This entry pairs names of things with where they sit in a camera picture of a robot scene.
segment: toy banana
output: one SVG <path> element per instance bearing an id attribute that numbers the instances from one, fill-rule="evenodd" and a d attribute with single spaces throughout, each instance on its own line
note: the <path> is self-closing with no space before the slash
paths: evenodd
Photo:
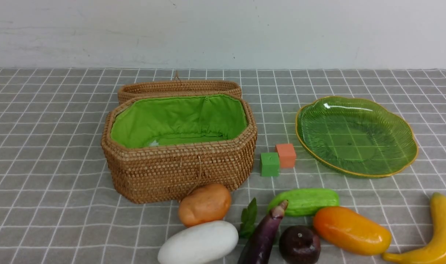
<path id="1" fill-rule="evenodd" d="M 430 210 L 433 238 L 429 244 L 403 254 L 383 253 L 382 259 L 399 264 L 446 264 L 446 196 L 435 192 Z"/>

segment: orange mango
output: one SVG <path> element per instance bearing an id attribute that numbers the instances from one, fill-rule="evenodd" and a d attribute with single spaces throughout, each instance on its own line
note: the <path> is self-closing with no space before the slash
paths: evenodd
<path id="1" fill-rule="evenodd" d="M 363 256 L 384 253 L 392 241 L 388 229 L 346 207 L 320 209 L 313 224 L 319 236 L 327 242 Z"/>

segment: white gourd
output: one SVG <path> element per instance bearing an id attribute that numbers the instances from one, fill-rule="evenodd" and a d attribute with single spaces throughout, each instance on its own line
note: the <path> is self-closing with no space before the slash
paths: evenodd
<path id="1" fill-rule="evenodd" d="M 158 253 L 161 264 L 205 264 L 231 253 L 239 235 L 226 221 L 198 224 L 170 237 Z"/>

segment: green fabric lining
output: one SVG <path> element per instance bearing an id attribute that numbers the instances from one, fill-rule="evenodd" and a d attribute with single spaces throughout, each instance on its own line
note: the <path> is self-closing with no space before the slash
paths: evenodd
<path id="1" fill-rule="evenodd" d="M 117 115 L 110 136 L 141 148 L 231 140 L 247 126 L 243 105 L 228 95 L 149 98 Z"/>

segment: white wall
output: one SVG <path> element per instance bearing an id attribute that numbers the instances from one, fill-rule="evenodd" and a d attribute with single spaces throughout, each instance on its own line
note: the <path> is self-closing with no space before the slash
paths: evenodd
<path id="1" fill-rule="evenodd" d="M 446 68 L 446 0 L 0 0 L 0 67 Z"/>

